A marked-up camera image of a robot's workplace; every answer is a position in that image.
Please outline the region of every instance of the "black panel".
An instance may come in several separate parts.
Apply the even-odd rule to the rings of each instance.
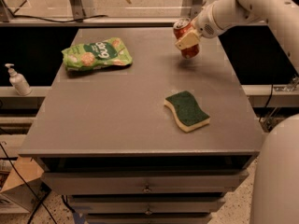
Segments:
[[[286,84],[297,74],[267,26],[236,26],[220,41],[242,85]]]
[[[14,63],[31,86],[50,86],[76,27],[1,27],[0,86],[10,86],[5,63]]]

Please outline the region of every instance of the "drawer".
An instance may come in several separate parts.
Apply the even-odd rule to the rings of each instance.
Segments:
[[[42,181],[57,194],[141,194],[227,192],[248,176],[241,172],[45,173]]]
[[[87,215],[89,224],[207,224],[210,214]]]
[[[69,204],[83,214],[156,214],[217,212],[223,198],[187,195],[106,195],[69,197]]]

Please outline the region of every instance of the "gray tabletop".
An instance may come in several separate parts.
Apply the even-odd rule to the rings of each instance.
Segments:
[[[218,38],[185,60],[172,28],[82,29],[74,44],[120,37],[134,62],[72,75],[62,65],[21,147],[22,156],[257,154],[263,132]],[[189,91],[211,117],[190,133],[164,98]]]

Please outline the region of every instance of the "cardboard box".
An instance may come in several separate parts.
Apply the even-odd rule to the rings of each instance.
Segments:
[[[21,157],[15,161],[14,166],[35,194],[38,194],[43,174],[41,167],[31,158]],[[0,191],[0,214],[30,213],[35,204],[36,196],[12,169]]]

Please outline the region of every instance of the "pump bottle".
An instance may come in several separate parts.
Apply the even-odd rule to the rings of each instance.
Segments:
[[[13,63],[7,63],[6,67],[8,68],[8,72],[10,74],[10,83],[16,89],[17,93],[21,96],[25,96],[31,92],[31,88],[25,79],[25,77],[17,73],[15,69],[11,68],[14,66]]]

